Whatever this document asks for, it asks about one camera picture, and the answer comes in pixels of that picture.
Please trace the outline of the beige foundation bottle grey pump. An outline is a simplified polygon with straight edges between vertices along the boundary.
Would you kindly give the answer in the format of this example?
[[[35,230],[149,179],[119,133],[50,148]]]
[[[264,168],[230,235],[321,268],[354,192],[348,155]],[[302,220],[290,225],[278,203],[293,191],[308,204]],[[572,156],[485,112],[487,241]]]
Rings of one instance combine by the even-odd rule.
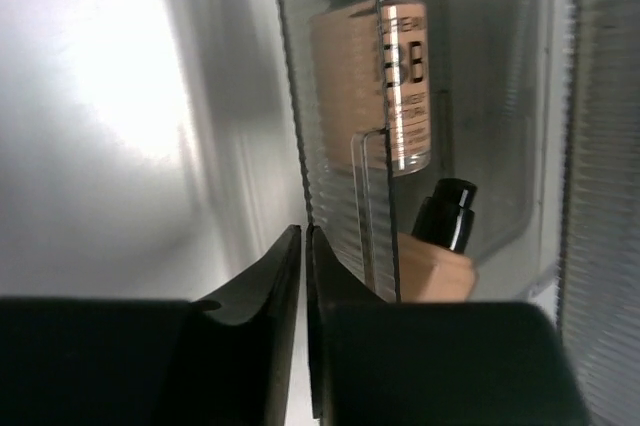
[[[417,0],[359,2],[310,20],[323,142],[346,169],[367,133],[371,166],[395,175],[431,160],[427,7]]]

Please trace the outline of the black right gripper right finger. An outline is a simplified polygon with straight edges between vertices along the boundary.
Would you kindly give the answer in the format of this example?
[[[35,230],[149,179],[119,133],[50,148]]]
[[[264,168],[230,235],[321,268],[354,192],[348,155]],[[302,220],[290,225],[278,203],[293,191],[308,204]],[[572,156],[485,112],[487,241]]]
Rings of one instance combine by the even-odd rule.
[[[525,302],[388,303],[306,233],[313,415],[322,425],[586,425],[561,341]]]

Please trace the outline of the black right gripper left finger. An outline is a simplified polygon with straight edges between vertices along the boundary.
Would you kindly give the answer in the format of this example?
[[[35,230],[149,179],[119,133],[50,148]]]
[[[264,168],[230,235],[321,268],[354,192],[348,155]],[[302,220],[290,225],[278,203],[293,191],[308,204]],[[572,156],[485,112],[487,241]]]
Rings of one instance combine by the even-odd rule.
[[[301,236],[196,301],[3,299],[2,423],[283,424]]]

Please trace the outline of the beige foundation bottle black cap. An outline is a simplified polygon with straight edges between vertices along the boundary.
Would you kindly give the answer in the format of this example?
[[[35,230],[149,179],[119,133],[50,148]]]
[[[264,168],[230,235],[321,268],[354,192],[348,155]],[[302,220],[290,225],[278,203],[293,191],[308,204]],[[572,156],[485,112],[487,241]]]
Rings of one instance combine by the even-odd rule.
[[[459,178],[439,180],[421,204],[412,231],[400,233],[400,299],[407,303],[466,301],[476,269],[466,255],[477,186]]]

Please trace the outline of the clear smoky makeup organizer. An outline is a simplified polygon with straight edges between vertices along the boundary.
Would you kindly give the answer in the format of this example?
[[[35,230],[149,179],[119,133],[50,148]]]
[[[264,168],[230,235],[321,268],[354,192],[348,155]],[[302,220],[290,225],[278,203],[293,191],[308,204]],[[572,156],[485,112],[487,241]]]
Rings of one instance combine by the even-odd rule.
[[[397,176],[325,152],[310,20],[366,0],[279,0],[309,221],[387,301],[400,233],[435,183],[476,184],[477,300],[554,294],[595,425],[639,421],[639,0],[417,0],[431,160]],[[389,0],[372,0],[381,4]]]

